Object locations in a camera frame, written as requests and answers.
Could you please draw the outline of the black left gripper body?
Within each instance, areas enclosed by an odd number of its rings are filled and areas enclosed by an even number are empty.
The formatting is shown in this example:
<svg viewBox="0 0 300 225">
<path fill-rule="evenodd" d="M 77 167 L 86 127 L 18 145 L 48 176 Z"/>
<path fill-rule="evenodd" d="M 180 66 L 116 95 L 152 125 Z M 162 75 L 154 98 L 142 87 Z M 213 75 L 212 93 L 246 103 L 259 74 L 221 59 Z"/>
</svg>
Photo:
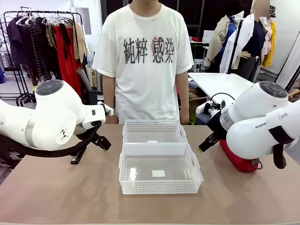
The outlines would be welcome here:
<svg viewBox="0 0 300 225">
<path fill-rule="evenodd" d="M 89 129 L 88 132 L 88 139 L 91 143 L 100 143 L 102 141 L 102 137 L 98 134 L 100 126 L 93 127 Z"/>
</svg>

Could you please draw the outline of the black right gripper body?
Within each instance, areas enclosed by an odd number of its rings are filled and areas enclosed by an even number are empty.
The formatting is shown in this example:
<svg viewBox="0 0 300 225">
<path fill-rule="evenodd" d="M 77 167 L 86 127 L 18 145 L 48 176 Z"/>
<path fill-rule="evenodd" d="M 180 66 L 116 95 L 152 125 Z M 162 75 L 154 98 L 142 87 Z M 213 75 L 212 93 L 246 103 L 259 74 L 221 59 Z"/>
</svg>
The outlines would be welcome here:
<svg viewBox="0 0 300 225">
<path fill-rule="evenodd" d="M 209 128 L 213 131 L 210 141 L 218 142 L 219 140 L 225 140 L 229 129 L 227 113 L 220 110 L 209 110 L 209 113 L 211 114 Z"/>
</svg>

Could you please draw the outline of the person's left hand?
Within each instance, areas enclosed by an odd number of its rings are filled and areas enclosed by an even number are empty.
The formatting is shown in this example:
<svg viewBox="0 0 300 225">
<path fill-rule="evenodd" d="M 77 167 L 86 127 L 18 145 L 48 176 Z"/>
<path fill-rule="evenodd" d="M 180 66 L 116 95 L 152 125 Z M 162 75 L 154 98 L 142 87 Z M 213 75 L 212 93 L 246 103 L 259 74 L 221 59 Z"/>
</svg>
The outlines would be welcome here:
<svg viewBox="0 0 300 225">
<path fill-rule="evenodd" d="M 189 123 L 189 111 L 185 109 L 180 110 L 180 123 L 181 125 L 187 125 Z"/>
</svg>

